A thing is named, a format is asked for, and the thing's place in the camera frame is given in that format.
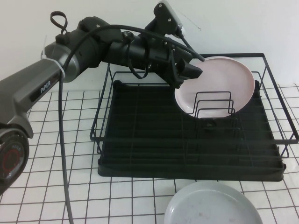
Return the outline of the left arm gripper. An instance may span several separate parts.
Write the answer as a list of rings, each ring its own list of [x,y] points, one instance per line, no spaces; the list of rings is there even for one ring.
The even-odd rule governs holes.
[[[192,55],[161,39],[148,35],[140,35],[146,41],[148,47],[148,59],[151,62],[150,71],[159,75],[172,88],[179,88],[186,79],[197,79],[202,74],[202,69],[189,64]],[[181,78],[175,64],[179,62]]]

